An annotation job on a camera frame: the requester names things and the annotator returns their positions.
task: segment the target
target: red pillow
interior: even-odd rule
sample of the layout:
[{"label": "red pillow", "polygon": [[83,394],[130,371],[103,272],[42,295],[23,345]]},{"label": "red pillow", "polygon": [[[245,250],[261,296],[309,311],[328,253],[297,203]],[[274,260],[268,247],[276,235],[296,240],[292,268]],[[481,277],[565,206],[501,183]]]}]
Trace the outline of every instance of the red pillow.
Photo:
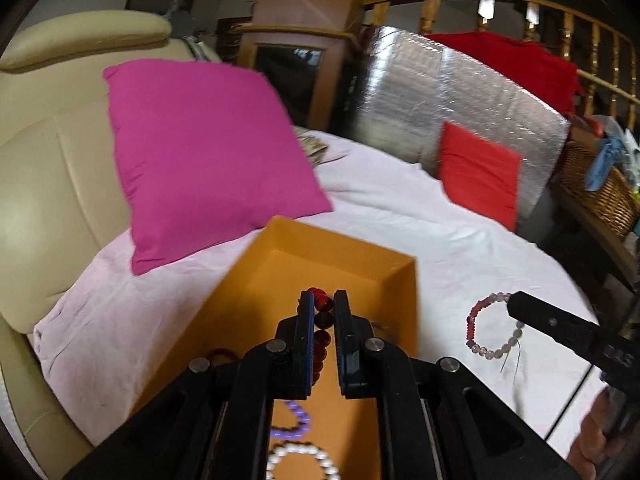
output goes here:
[{"label": "red pillow", "polygon": [[516,229],[518,168],[521,157],[509,148],[444,123],[440,180],[449,199],[509,231]]}]

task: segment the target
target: wooden railing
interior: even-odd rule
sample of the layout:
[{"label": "wooden railing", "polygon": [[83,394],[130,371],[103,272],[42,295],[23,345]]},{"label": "wooden railing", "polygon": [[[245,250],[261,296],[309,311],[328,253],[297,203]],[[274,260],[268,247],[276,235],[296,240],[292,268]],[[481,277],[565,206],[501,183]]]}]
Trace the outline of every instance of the wooden railing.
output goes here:
[{"label": "wooden railing", "polygon": [[[386,14],[390,6],[422,2],[420,12],[420,33],[431,34],[433,25],[438,17],[440,3],[442,0],[364,0],[364,9],[372,10],[370,22],[373,25],[385,25]],[[640,100],[636,97],[636,50],[631,40],[624,34],[614,30],[606,23],[596,20],[570,7],[565,7],[548,0],[508,0],[526,3],[524,40],[532,41],[536,37],[536,27],[540,24],[540,8],[560,10],[564,14],[563,26],[561,30],[560,55],[567,60],[572,58],[572,36],[575,30],[575,19],[585,20],[591,23],[591,55],[588,70],[578,69],[578,75],[588,81],[586,99],[584,102],[584,114],[593,114],[594,96],[598,86],[609,91],[609,115],[618,114],[618,99],[623,98],[628,101],[627,124],[633,130],[636,122],[636,105],[640,105]],[[494,18],[496,0],[478,0],[478,30],[487,30],[490,20]],[[600,32],[606,30],[613,36],[611,69],[612,77],[606,81],[598,77],[598,57],[600,48]],[[620,88],[620,42],[628,44],[630,52],[630,89],[626,91]]]}]

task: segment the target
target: patterned fabric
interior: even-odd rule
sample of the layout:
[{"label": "patterned fabric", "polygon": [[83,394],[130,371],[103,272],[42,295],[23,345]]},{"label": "patterned fabric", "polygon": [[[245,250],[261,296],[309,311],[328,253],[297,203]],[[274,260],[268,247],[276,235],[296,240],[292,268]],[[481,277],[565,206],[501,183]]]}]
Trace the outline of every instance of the patterned fabric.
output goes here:
[{"label": "patterned fabric", "polygon": [[309,128],[294,126],[293,131],[309,162],[311,162],[313,166],[322,164],[322,158],[326,154],[328,146],[317,137],[307,135],[306,133],[311,131]]}]

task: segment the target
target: bolt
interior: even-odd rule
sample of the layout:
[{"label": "bolt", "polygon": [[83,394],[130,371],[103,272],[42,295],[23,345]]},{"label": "bolt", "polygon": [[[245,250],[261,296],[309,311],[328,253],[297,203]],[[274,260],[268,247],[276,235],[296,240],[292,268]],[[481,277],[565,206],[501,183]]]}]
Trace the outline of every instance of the bolt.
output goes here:
[{"label": "bolt", "polygon": [[460,370],[460,362],[453,357],[445,357],[440,360],[440,368],[446,372],[457,372]]},{"label": "bolt", "polygon": [[272,339],[267,343],[267,350],[274,354],[283,352],[287,344],[282,339]]},{"label": "bolt", "polygon": [[196,357],[189,361],[189,370],[191,370],[195,374],[199,374],[200,372],[206,372],[209,370],[211,363],[206,357]]},{"label": "bolt", "polygon": [[364,342],[364,346],[372,352],[380,352],[385,347],[385,342],[379,337],[370,337]]}]

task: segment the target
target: white sheet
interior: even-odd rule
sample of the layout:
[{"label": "white sheet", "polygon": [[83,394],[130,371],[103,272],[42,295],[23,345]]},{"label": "white sheet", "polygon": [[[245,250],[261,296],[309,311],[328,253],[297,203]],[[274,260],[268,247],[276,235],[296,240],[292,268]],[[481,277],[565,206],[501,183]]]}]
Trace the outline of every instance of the white sheet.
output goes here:
[{"label": "white sheet", "polygon": [[[524,290],[594,320],[561,266],[500,224],[453,205],[440,182],[418,166],[314,134],[350,154],[316,168],[335,210],[300,221],[415,256],[420,357],[457,357],[544,434],[585,362],[525,328],[517,374],[517,352],[500,373],[502,360],[487,361],[466,347],[465,319],[491,292]],[[93,444],[126,420],[145,381],[256,233],[135,277],[129,270],[133,245],[125,232],[36,325],[34,346],[44,377]],[[504,304],[496,304],[478,317],[476,341],[495,349],[513,329]],[[556,431],[553,446],[563,456],[593,397],[582,396],[572,411],[577,415]]]}]

